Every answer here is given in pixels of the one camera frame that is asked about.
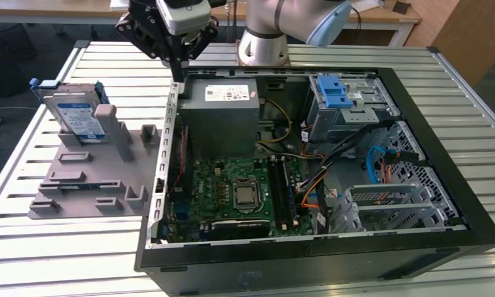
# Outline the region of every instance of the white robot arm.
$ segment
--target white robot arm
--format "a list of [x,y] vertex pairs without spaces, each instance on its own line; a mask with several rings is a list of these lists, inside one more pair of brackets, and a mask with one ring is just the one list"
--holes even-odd
[[[211,9],[224,4],[226,0],[129,0],[117,31],[152,59],[161,59],[178,82],[184,80],[188,61],[218,35]],[[240,63],[286,64],[286,35],[308,45],[327,46],[343,29],[350,10],[350,0],[250,0]]]

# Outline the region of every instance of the floor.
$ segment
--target floor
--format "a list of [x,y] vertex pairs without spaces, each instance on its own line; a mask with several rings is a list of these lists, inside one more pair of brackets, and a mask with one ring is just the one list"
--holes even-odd
[[[67,25],[64,27],[65,34],[63,35],[55,34],[51,25],[27,25],[25,28],[37,50],[37,56],[21,64],[27,84],[32,77],[52,79],[60,71],[75,42],[77,40],[91,40],[92,38],[87,25]],[[96,26],[96,31],[100,40],[123,41],[112,26]],[[224,41],[226,37],[224,34],[222,34],[216,42]],[[475,91],[495,112],[495,66],[490,69],[490,72],[477,85]],[[11,106],[36,108],[39,102],[31,91],[25,90],[16,96],[0,98],[0,107]],[[27,109],[0,110],[0,117],[3,118],[3,123],[0,125],[0,171],[24,133],[33,113],[35,110]]]

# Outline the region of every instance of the yellow wire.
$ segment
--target yellow wire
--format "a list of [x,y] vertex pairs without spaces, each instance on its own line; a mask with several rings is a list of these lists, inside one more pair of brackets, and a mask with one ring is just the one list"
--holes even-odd
[[323,180],[323,178],[327,176],[327,174],[328,174],[328,172],[324,172],[323,176],[315,181],[314,185],[310,187],[308,192],[306,192],[304,197],[303,197],[303,201],[302,201],[303,202],[303,207],[304,206],[306,207],[319,207],[319,206],[315,206],[312,204],[307,204],[304,202],[308,200],[308,195],[314,191],[314,188],[315,188],[316,184],[319,184],[319,182]]
[[266,99],[266,101],[268,101],[268,102],[271,102],[274,104],[274,106],[280,110],[280,112],[283,113],[283,115],[287,117],[287,120],[288,120],[288,131],[284,134],[284,136],[282,136],[280,138],[276,138],[276,139],[259,140],[258,141],[258,143],[260,143],[260,144],[274,144],[275,142],[279,142],[279,141],[282,141],[283,139],[286,139],[288,137],[288,135],[291,133],[291,119],[290,119],[290,116],[288,116],[287,112],[283,110],[283,108],[279,106],[278,103],[275,103],[270,99]]

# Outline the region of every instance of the metal table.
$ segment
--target metal table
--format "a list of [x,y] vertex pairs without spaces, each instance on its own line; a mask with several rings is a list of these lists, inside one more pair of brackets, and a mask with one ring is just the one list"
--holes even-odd
[[[163,126],[169,70],[129,43],[79,42],[59,79],[100,80],[129,129]],[[292,65],[391,67],[495,221],[495,115],[441,54],[425,48],[290,47]],[[216,44],[194,64],[235,65],[235,47]],[[40,107],[0,174],[0,296],[163,296],[133,271],[140,217],[31,220],[29,202],[60,144],[59,124]],[[495,249],[422,276],[243,293],[248,295],[495,296]]]

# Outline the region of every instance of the red wire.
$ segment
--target red wire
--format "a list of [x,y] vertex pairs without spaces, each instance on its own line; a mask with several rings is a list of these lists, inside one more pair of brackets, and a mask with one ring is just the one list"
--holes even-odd
[[182,142],[180,142],[180,171],[179,171],[179,175],[176,177],[176,181],[174,182],[172,184],[172,188],[169,189],[168,191],[168,194],[171,194],[174,192],[174,189],[176,188],[176,185],[180,181],[180,178],[182,178],[182,174],[183,174],[183,168],[186,167],[186,155],[183,154],[183,144],[186,142],[186,130],[182,129]]
[[392,166],[392,165],[388,165],[388,166],[387,166],[387,183],[390,183],[390,177],[391,177],[391,166]]

